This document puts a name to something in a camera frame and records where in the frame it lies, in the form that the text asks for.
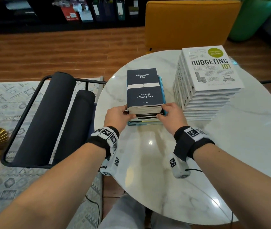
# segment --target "leg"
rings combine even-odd
[[[98,229],[144,229],[145,207],[129,194],[114,204]]]
[[[151,215],[151,228],[152,229],[191,229],[188,223],[170,219],[156,212],[153,212],[153,214]]]

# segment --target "white marble tabletop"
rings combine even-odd
[[[107,109],[126,104],[127,70],[156,68],[166,102],[174,102],[172,84],[179,54],[180,50],[155,52],[119,69],[100,95],[95,129],[103,127]],[[271,177],[271,94],[238,65],[236,70],[245,88],[213,120],[189,125],[202,128],[220,148]],[[119,139],[120,164],[114,178],[134,199],[169,218],[204,225],[229,223],[232,212],[204,173],[173,177],[167,155],[175,144],[163,125],[126,126]],[[188,165],[199,169],[191,159]]]

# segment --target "mustard yellow chair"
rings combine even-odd
[[[145,45],[150,50],[223,45],[240,6],[238,0],[149,1]]]

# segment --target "green plant pot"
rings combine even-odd
[[[270,15],[271,1],[245,0],[229,38],[239,42],[251,38]]]

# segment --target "patterned rug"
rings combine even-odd
[[[103,77],[100,78],[91,78],[93,80],[103,80]],[[32,94],[35,91],[35,88],[38,86],[39,81],[29,81],[29,82],[5,82],[0,83],[0,127],[4,128],[9,135],[12,133],[15,128],[20,116],[22,115],[24,109],[27,106],[28,101],[30,100]],[[22,127],[19,130],[17,137],[15,138],[14,143],[11,146],[7,154],[7,160],[12,161],[25,134],[28,129],[28,126],[36,112],[41,99],[45,93],[45,90],[49,84],[49,81],[46,81],[39,92],[29,114],[27,115]],[[71,109],[73,100],[76,96],[78,90],[85,89],[84,82],[77,82],[72,96],[72,101],[70,103],[68,113]],[[89,90],[92,91],[97,102],[100,92],[103,89],[102,84],[89,84]],[[60,140],[62,130],[64,128],[67,116],[61,128],[61,132],[57,139],[57,143]],[[28,188],[31,183],[37,180],[41,175],[43,175],[47,169],[27,169],[27,168],[13,168],[6,167],[0,163],[0,212],[6,208],[13,199],[15,199],[21,192]],[[102,174],[98,173],[95,177],[90,189],[88,190],[87,196],[90,200],[97,202],[98,206],[94,203],[83,200],[82,204],[78,208],[75,216],[68,225],[68,229],[78,229],[78,228],[88,228],[93,229],[97,228],[98,218],[102,217]]]

